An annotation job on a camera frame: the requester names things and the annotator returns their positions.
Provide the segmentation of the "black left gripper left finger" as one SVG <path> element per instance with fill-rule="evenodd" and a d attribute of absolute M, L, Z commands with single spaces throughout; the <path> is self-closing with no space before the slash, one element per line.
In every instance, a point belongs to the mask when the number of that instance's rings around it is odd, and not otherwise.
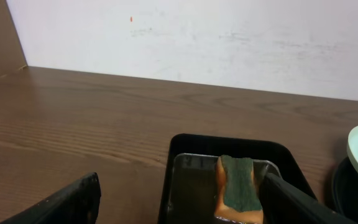
<path fill-rule="evenodd" d="M 1 224 L 95 224 L 100 200 L 99 178 L 91 172 Z"/>

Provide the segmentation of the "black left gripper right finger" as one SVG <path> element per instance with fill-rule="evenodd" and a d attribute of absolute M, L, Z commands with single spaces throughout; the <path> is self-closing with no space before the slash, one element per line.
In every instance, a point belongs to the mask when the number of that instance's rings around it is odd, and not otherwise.
<path fill-rule="evenodd" d="M 356 224 L 272 173 L 264 175 L 259 195 L 269 223 Z"/>

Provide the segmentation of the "orange sponge with green pad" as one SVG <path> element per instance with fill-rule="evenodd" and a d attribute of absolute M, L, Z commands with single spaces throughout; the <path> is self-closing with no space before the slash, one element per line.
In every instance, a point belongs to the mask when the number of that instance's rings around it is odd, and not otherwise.
<path fill-rule="evenodd" d="M 218 219 L 236 223 L 262 223 L 264 211 L 259 200 L 251 158 L 222 155 L 216 163 L 216 208 Z"/>

